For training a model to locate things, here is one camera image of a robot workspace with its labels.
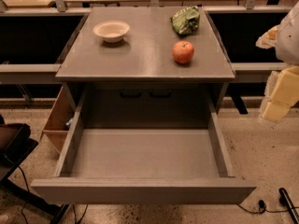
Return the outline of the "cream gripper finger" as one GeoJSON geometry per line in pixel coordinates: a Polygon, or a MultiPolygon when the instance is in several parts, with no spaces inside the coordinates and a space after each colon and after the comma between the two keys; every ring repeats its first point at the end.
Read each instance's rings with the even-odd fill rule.
{"type": "Polygon", "coordinates": [[[262,105],[262,119],[281,121],[299,101],[299,67],[291,66],[269,76],[262,105]]]}

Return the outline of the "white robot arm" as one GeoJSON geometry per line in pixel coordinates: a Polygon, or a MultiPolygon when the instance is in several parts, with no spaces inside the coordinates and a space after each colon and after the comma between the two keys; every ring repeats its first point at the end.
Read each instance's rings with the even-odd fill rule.
{"type": "Polygon", "coordinates": [[[274,48],[277,58],[288,65],[281,72],[271,72],[260,107],[260,122],[274,126],[299,101],[299,2],[279,25],[258,38],[256,46],[274,48]]]}

